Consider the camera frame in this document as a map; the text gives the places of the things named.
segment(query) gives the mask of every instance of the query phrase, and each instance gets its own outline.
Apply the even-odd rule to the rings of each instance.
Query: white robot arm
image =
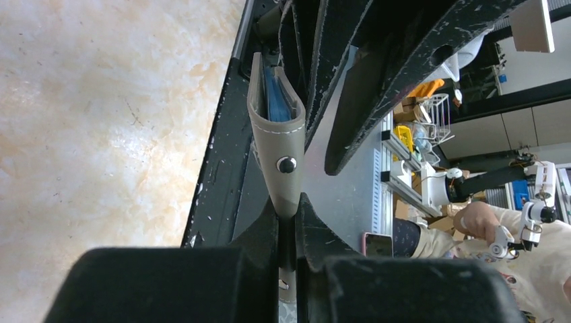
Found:
[[[526,174],[535,175],[535,196],[527,201],[521,212],[518,231],[519,243],[515,243],[509,230],[500,225],[496,228],[496,239],[490,252],[496,258],[517,258],[519,250],[531,251],[539,244],[541,224],[556,220],[555,205],[556,168],[548,161],[536,161],[525,169]]]

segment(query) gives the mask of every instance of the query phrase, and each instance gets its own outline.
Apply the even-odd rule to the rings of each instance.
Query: marble floor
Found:
[[[0,322],[100,246],[177,246],[244,0],[0,1]]]

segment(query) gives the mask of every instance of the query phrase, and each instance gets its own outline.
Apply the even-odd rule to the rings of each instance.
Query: yellow object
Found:
[[[406,148],[412,152],[413,149],[413,141],[412,141],[412,132],[409,127],[407,126],[396,126],[393,130],[395,135],[399,138],[399,140],[406,146]],[[393,156],[393,161],[396,162],[399,160],[397,156]]]
[[[427,98],[432,96],[437,89],[441,88],[444,85],[443,79],[435,79],[434,81],[422,83],[417,86],[412,92],[408,95],[409,98]]]

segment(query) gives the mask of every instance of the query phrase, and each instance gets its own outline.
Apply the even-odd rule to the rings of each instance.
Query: stitching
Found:
[[[257,125],[255,122],[252,122],[252,124],[255,125],[256,128],[262,130],[263,132],[265,132],[265,133],[273,133],[274,135],[282,135],[282,134],[296,133],[296,132],[302,130],[302,129],[305,127],[305,122],[304,122],[304,124],[302,124],[301,127],[297,128],[297,129],[294,129],[294,130],[292,130],[292,131],[276,132],[276,131],[269,131],[269,130],[262,129],[262,128],[260,128],[260,126]]]

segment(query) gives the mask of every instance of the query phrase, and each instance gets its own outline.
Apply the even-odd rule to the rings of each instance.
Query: phone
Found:
[[[393,256],[393,238],[382,234],[363,234],[362,252],[365,256]]]

